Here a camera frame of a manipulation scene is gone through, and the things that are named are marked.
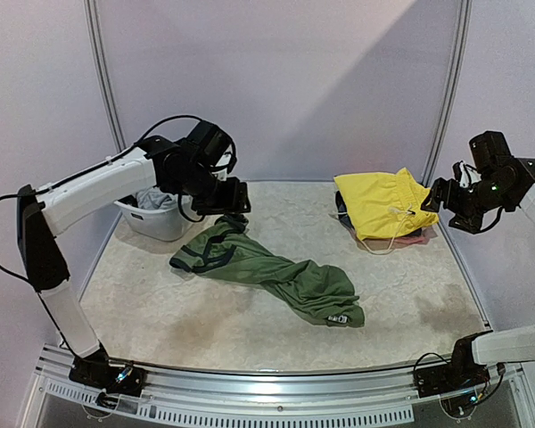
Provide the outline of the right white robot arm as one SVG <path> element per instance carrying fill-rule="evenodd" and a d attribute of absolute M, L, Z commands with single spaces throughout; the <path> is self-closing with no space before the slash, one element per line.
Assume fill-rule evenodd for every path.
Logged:
<path fill-rule="evenodd" d="M 456 342 L 443 381 L 461 389 L 494 363 L 535 362 L 535 159 L 506 156 L 484 171 L 459 161 L 438 178 L 423 209 L 453 212 L 449 226 L 476 238 L 490 330 Z"/>

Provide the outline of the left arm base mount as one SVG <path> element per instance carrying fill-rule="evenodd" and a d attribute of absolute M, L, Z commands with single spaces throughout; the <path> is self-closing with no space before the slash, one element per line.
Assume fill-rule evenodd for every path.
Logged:
<path fill-rule="evenodd" d="M 140 397 L 147 375 L 145 369 L 132 361 L 111 358 L 101 344 L 98 350 L 86 357 L 74 356 L 69 379 L 108 394 Z"/>

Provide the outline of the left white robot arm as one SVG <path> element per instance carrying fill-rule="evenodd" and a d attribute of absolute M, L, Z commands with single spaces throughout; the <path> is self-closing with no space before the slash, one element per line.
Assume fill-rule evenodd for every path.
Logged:
<path fill-rule="evenodd" d="M 61 116 L 0 114 L 0 195 L 28 182 L 44 183 L 80 170 L 115 149 L 105 114 L 63 113 Z M 15 203 L 0 204 L 0 261 L 21 268 L 15 243 Z M 72 277 L 83 284 L 116 214 L 106 208 L 85 219 L 61 239 Z M 33 362 L 45 342 L 54 340 L 35 294 L 27 285 L 0 273 L 0 362 Z"/>

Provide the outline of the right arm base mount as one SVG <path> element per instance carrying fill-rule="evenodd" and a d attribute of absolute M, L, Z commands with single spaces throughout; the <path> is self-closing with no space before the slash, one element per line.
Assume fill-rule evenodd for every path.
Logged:
<path fill-rule="evenodd" d="M 437 366 L 419 368 L 420 363 L 428 356 L 434 356 L 441 361 Z M 423 354 L 412 367 L 414 386 L 420 398 L 441 395 L 451 391 L 474 388 L 481 384 L 479 392 L 473 394 L 470 403 L 477 405 L 494 394 L 505 377 L 506 365 L 497 363 L 498 383 L 491 389 L 490 371 L 485 365 L 474 361 L 473 352 L 467 348 L 454 349 L 450 360 L 435 352 Z"/>

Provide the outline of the green garment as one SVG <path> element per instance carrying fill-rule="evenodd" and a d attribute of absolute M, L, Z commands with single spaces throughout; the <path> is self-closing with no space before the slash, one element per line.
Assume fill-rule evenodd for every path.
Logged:
<path fill-rule="evenodd" d="M 225 215 L 183 245 L 169 260 L 174 269 L 265 290 L 312 325 L 361 328 L 364 310 L 347 274 L 308 259 L 294 262 L 251 239 L 243 215 Z"/>

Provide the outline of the yellow shorts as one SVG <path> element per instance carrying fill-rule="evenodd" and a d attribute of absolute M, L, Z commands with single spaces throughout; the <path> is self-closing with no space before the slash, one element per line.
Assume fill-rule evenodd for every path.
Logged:
<path fill-rule="evenodd" d="M 408 169 L 339 175 L 334 182 L 360 240 L 394 238 L 400 229 L 404 235 L 439 222 L 436 213 L 421 210 L 430 190 Z"/>

